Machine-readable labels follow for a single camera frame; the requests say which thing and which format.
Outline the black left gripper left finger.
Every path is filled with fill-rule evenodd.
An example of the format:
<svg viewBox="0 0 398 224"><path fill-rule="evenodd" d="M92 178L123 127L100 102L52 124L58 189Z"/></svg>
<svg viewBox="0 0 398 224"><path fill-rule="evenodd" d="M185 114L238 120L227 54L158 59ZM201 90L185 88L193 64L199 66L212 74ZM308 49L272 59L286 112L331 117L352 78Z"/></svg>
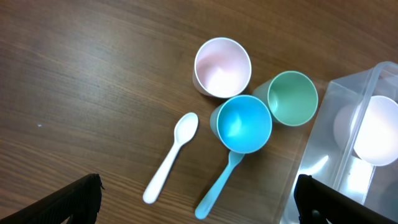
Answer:
<svg viewBox="0 0 398 224"><path fill-rule="evenodd" d="M88 174L1 219L1 223L94 224L101 208L102 189L100 175Z"/></svg>

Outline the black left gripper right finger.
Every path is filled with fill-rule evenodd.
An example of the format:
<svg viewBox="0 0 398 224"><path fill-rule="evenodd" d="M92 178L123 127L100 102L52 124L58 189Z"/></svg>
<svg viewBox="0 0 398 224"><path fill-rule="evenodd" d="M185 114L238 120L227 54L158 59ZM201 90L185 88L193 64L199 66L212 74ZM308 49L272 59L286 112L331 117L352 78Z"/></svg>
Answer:
<svg viewBox="0 0 398 224"><path fill-rule="evenodd" d="M304 223L394 223L351 200L311 175L300 174L294 190L299 222Z"/></svg>

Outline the white plastic bowl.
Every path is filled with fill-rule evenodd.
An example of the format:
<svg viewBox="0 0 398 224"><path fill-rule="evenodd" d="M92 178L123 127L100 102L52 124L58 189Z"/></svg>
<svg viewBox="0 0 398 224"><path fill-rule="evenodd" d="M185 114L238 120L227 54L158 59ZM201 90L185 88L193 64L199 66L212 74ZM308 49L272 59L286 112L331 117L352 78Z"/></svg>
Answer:
<svg viewBox="0 0 398 224"><path fill-rule="evenodd" d="M333 123L333 135L344 149L354 132L359 108L347 105L339 110ZM357 156L374 165L386 166L397 160L397 103L386 96L372 96L354 142Z"/></svg>

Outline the blue plastic cup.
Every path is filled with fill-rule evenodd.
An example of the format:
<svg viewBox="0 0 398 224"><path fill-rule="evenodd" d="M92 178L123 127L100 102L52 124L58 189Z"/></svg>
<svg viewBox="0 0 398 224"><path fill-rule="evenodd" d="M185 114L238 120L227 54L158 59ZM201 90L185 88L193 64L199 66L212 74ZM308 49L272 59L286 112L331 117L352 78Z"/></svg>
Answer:
<svg viewBox="0 0 398 224"><path fill-rule="evenodd" d="M229 150L253 153L260 150L271 136L271 112L259 98L238 95L212 112L210 128Z"/></svg>

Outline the green plastic cup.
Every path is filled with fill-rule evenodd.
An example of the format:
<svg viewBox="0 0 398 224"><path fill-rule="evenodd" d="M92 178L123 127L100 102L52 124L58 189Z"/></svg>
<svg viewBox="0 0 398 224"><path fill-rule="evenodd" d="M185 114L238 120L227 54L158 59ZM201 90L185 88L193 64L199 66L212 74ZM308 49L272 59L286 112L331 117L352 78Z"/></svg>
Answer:
<svg viewBox="0 0 398 224"><path fill-rule="evenodd" d="M301 126L318 108L318 92L305 74L285 71L259 85L252 93L267 105L272 120L286 126Z"/></svg>

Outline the light blue plastic fork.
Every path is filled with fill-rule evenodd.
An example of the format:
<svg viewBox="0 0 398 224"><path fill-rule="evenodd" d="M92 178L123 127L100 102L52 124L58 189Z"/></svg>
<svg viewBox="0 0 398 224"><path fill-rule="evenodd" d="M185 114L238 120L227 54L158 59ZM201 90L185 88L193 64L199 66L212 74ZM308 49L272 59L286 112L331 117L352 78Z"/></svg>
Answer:
<svg viewBox="0 0 398 224"><path fill-rule="evenodd" d="M195 209L195 216L197 219L205 219L211 212L211 209L217 201L225 183L234 168L242 161L243 157L244 154L233 151L229 152L227 166Z"/></svg>

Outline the white plastic spoon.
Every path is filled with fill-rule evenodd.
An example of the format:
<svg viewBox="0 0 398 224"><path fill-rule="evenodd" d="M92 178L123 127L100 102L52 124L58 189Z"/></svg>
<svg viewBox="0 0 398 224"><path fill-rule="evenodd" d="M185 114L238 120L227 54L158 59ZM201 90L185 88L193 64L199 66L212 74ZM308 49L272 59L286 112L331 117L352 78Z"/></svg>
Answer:
<svg viewBox="0 0 398 224"><path fill-rule="evenodd" d="M180 148L193 139L198 124L198 116L193 112L183 115L177 122L174 128L174 143L143 193L142 199L145 203L152 204L157 200Z"/></svg>

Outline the pink plastic cup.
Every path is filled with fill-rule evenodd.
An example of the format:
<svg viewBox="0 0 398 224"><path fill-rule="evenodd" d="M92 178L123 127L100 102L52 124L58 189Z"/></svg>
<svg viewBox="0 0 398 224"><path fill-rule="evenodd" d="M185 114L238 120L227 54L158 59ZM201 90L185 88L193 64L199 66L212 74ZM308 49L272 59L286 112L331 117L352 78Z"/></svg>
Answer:
<svg viewBox="0 0 398 224"><path fill-rule="evenodd" d="M245 48L227 37L207 40L193 63L193 85L206 96L232 98L246 89L251 75L251 59Z"/></svg>

